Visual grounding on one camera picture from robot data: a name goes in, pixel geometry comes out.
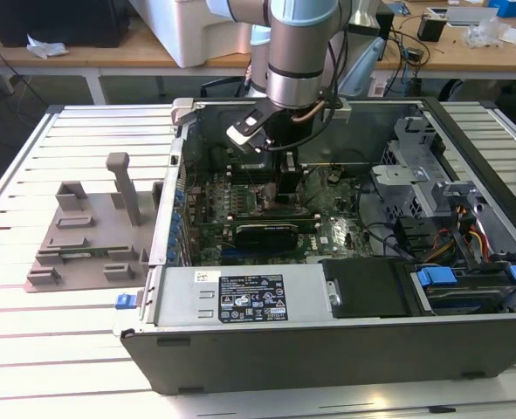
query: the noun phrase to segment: motherboard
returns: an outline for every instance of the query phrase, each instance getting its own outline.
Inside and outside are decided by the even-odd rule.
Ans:
[[[229,174],[187,184],[194,265],[314,264],[372,256],[354,213],[357,179],[313,168],[288,200],[275,184],[234,183]]]

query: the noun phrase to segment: screw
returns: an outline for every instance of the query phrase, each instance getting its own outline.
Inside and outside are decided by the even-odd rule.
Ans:
[[[340,306],[341,298],[337,294],[329,294],[329,303],[335,307]]]

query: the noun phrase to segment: green circuit board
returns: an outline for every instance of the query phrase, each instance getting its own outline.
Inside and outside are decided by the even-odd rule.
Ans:
[[[233,185],[226,176],[193,188],[189,213],[196,231],[194,265],[311,264],[323,258],[372,256],[353,212],[354,180],[330,182],[328,173],[310,175],[295,202],[288,204],[269,200],[267,185]],[[239,251],[236,228],[248,223],[296,225],[297,245],[279,254]]]

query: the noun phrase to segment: white box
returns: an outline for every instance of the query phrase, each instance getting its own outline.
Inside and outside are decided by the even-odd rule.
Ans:
[[[180,67],[250,52],[251,25],[211,14],[205,0],[129,0]]]

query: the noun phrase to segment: warning label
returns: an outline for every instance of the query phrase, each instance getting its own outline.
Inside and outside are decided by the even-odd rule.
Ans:
[[[282,275],[219,278],[223,323],[289,320]]]

